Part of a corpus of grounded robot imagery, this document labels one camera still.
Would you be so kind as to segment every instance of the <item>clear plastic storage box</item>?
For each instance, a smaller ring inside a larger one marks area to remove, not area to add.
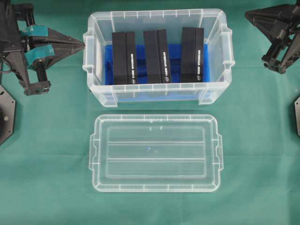
[[[211,115],[101,115],[90,137],[92,184],[109,192],[212,192],[222,136]]]
[[[112,44],[112,32],[134,31],[136,44],[143,45],[143,31],[166,29],[168,44],[180,44],[183,27],[204,28],[209,82],[105,85],[105,47]],[[87,85],[105,107],[141,101],[198,100],[200,105],[212,104],[232,81],[231,67],[235,64],[232,31],[220,9],[93,13],[83,39]]]

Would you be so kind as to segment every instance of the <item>teal tape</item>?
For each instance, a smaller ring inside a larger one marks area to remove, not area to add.
[[[48,27],[45,26],[38,26],[38,25],[32,25],[29,27],[25,27],[23,30],[20,30],[20,33],[22,36],[43,36],[47,37],[49,36],[48,33]]]
[[[54,56],[54,49],[52,45],[44,45],[41,47],[36,47],[29,52],[25,53],[27,60],[27,67],[30,68],[35,60],[42,59],[48,56]]]

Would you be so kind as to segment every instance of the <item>cable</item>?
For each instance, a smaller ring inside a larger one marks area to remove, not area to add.
[[[11,66],[10,62],[7,61],[4,57],[2,57],[1,59],[2,59],[2,61],[1,61],[1,64],[2,64],[2,65],[1,65],[0,73],[2,73],[2,74],[9,74],[9,73],[11,73],[11,72],[12,72],[12,66]],[[8,68],[9,68],[9,70],[3,71],[3,61],[6,62],[6,64],[7,64]]]
[[[3,70],[3,61],[0,61],[0,84],[1,84],[1,80],[2,80],[2,71]]]

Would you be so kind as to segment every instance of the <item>green tablecloth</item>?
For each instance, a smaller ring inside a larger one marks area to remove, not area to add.
[[[17,105],[15,132],[0,146],[0,224],[300,224],[293,107],[300,62],[286,75],[264,69],[260,58],[270,43],[244,18],[247,10],[283,0],[29,1],[38,24],[80,40],[96,11],[220,8],[233,30],[236,65],[230,87],[208,106],[193,101],[104,108],[87,88],[82,52],[48,70],[47,95],[26,97],[13,74],[3,75]],[[103,113],[212,114],[223,136],[221,187],[214,193],[97,192],[88,170],[89,137]]]

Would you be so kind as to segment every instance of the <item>transparent plastic lid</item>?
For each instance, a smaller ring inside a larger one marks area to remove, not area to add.
[[[212,192],[222,136],[211,115],[101,115],[90,136],[92,184],[110,192]]]

